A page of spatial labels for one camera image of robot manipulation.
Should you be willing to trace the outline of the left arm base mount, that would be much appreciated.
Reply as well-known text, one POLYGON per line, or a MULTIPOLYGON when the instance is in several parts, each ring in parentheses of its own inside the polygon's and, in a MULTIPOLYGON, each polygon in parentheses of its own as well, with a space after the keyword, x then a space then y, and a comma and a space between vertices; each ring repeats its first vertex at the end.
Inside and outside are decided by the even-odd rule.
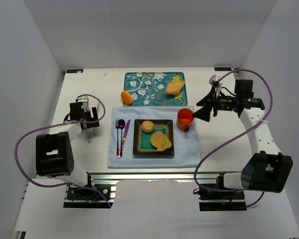
MULTIPOLYGON (((97 180, 94 187, 102 193, 112 206, 116 194, 117 181, 97 180)), ((109 209, 109 205, 102 196, 91 190, 83 190, 68 186, 65 193, 64 208, 109 209)))

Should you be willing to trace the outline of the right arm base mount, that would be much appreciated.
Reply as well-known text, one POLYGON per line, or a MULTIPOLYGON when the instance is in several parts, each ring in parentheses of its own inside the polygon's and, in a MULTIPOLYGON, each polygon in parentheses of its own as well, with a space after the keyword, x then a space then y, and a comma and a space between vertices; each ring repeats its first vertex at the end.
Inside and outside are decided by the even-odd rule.
MULTIPOLYGON (((205 187, 227 190, 223 185, 223 175, 198 175, 197 181, 205 187)), ((193 194, 199 198, 201 212, 246 211, 245 195, 243 192, 214 192, 210 189, 197 187, 193 194)))

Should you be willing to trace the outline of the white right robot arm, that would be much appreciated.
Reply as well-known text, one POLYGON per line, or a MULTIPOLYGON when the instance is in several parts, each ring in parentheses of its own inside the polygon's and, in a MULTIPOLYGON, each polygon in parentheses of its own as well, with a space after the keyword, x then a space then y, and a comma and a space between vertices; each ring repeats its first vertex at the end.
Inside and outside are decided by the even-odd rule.
POLYGON ((261 99, 255 98, 252 80, 236 80, 233 96, 221 92, 222 83, 213 75, 209 84, 210 92, 197 105, 201 108, 193 114, 194 118, 210 121, 218 111, 236 112, 248 131, 252 157, 241 172, 225 173, 222 190, 251 190, 280 193, 287 181, 293 161, 283 155, 277 147, 268 124, 265 122, 265 106, 261 99))

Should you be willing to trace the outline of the small round bread roll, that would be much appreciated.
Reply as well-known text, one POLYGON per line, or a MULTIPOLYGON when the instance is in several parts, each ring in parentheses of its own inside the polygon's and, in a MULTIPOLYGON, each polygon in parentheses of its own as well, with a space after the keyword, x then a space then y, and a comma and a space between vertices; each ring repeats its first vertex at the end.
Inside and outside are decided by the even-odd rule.
POLYGON ((154 123, 149 120, 143 121, 143 123, 141 125, 142 131, 145 133, 153 132, 154 127, 155 127, 154 123))

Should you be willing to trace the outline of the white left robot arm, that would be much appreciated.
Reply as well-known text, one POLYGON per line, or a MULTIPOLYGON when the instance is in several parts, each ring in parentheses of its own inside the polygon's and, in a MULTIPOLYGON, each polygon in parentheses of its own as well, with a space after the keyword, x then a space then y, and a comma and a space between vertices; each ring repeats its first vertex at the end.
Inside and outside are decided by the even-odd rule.
POLYGON ((56 178, 82 187, 92 187, 91 175, 79 169, 74 162, 71 141, 88 132, 88 129, 99 126, 98 107, 89 108, 87 97, 78 98, 70 103, 70 113, 65 125, 56 127, 48 134, 36 137, 36 172, 40 176, 56 178))

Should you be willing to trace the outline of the brown bread slice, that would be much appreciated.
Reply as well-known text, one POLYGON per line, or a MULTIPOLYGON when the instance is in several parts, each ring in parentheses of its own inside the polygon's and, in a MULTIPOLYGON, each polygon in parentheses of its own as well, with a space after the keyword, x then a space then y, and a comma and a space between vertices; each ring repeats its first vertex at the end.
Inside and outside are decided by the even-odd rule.
POLYGON ((172 143, 169 138, 161 131, 155 132, 151 136, 150 142, 156 149, 156 152, 163 152, 172 147, 172 143))

